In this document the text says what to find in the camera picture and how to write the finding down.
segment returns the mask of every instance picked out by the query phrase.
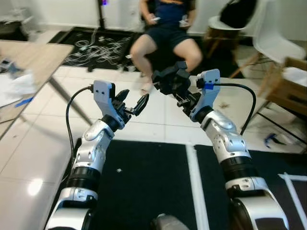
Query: white tape line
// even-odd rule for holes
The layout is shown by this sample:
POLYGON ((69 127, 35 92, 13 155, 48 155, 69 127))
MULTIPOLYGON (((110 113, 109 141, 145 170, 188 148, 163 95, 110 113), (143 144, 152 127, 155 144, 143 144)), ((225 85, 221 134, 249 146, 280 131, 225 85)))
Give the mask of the white tape line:
POLYGON ((294 205, 295 205, 295 207, 297 209, 298 215, 301 218, 303 227, 304 227, 305 230, 307 230, 307 217, 306 217, 306 214, 305 214, 305 212, 303 210, 301 201, 299 200, 299 198, 297 196, 297 193, 296 193, 296 190, 295 190, 295 188, 294 188, 294 186, 292 184, 292 181, 291 181, 291 179, 289 178, 289 175, 286 172, 283 175, 283 179, 286 182, 286 185, 287 185, 287 187, 289 189, 290 195, 291 195, 291 197, 293 199, 293 202, 294 202, 294 205))
MULTIPOLYGON (((278 174, 278 175, 284 179, 284 174, 278 174)), ((307 176, 288 175, 288 178, 291 181, 307 181, 307 176)))
POLYGON ((203 194, 201 173, 198 165, 197 153, 192 145, 186 145, 189 173, 193 194, 195 217, 198 230, 209 230, 208 215, 203 194))

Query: white tile floor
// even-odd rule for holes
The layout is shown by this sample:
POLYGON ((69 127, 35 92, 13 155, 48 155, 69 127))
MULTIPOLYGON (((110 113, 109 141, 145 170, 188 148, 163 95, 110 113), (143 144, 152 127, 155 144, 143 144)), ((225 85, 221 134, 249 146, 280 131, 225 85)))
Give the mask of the white tile floor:
MULTIPOLYGON (((55 31, 46 32, 38 42, 46 43, 54 34, 55 31)), ((241 47, 238 64, 243 64, 253 52, 251 47, 241 47)), ((253 78, 256 74, 258 78, 263 73, 245 70, 243 74, 246 79, 222 79, 222 82, 244 84, 257 93, 261 80, 253 78)), ((87 73, 85 68, 60 67, 55 76, 70 94, 100 79, 114 82, 117 92, 130 89, 126 100, 128 106, 134 106, 141 96, 139 88, 143 80, 140 79, 140 74, 135 72, 120 73, 114 70, 95 69, 93 73, 87 73)), ((257 107, 263 101, 259 98, 257 107)), ((89 91, 80 94, 76 102, 91 119, 101 118, 101 111, 89 91)), ((251 96, 248 92, 229 87, 222 88, 214 103, 214 108, 231 118, 237 127, 243 125, 250 107, 251 96), (228 104, 229 107, 220 108, 222 103, 228 104)), ((18 119, 0 141, 0 207, 8 207, 0 208, 2 229, 42 228, 70 154, 65 109, 66 103, 47 84, 24 111, 27 121, 18 119), (40 188, 36 191, 36 195, 30 191, 33 185, 40 188), (12 218, 16 216, 15 211, 21 210, 22 207, 31 207, 32 211, 28 212, 28 216, 12 218)), ((264 113, 288 127, 296 125, 292 123, 294 116, 276 105, 272 105, 272 109, 266 109, 264 113)), ((88 126, 73 110, 70 112, 70 117, 72 134, 76 139, 88 126)), ((263 140, 272 132, 280 130, 276 130, 263 118, 257 117, 246 130, 244 138, 251 150, 300 153, 305 148, 301 144, 287 146, 271 144, 271 149, 268 149, 263 140)), ((123 130, 116 132, 115 138, 211 145, 199 125, 190 122, 181 109, 177 108, 176 101, 157 91, 151 94, 144 112, 139 117, 131 119, 123 130)))

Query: navy shirt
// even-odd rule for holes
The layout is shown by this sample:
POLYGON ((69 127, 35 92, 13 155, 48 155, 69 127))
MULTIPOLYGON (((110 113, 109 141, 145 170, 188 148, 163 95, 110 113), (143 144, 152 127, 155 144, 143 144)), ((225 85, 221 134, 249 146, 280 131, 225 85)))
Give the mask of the navy shirt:
POLYGON ((155 0, 156 17, 161 18, 159 24, 178 24, 182 16, 187 14, 186 0, 155 0))

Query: wooden table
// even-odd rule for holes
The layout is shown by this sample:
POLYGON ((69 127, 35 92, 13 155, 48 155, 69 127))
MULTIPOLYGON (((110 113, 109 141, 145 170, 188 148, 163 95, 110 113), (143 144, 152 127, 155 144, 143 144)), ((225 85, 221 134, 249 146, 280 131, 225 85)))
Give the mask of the wooden table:
MULTIPOLYGON (((0 60, 4 57, 9 58, 14 61, 18 67, 22 69, 31 69, 33 71, 37 92, 24 95, 23 100, 34 97, 46 82, 49 82, 68 102, 71 96, 68 95, 52 74, 72 50, 73 46, 69 45, 36 44, 31 42, 0 40, 0 60)), ((15 108, 17 103, 20 103, 20 101, 0 108, 0 139, 28 105, 27 103, 15 108)), ((76 103, 72 103, 71 106, 88 124, 92 124, 91 120, 76 103)))

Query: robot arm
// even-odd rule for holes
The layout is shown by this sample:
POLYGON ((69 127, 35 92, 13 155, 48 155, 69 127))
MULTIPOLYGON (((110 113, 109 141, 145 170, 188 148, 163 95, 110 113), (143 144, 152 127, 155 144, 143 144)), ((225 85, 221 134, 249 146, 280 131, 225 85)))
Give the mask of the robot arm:
POLYGON ((138 116, 145 108, 149 95, 144 95, 135 108, 123 102, 129 90, 115 96, 115 85, 95 81, 94 99, 103 113, 82 136, 66 186, 51 213, 45 230, 92 230, 95 205, 98 200, 100 175, 106 150, 117 129, 123 129, 131 115, 138 116))
POLYGON ((200 93, 190 93, 189 74, 185 62, 153 74, 155 87, 163 94, 173 94, 178 107, 193 121, 201 124, 213 144, 213 150, 226 180, 225 188, 231 201, 233 230, 288 230, 289 224, 278 201, 265 180, 252 164, 246 143, 234 123, 212 109, 220 86, 219 70, 198 75, 200 93))

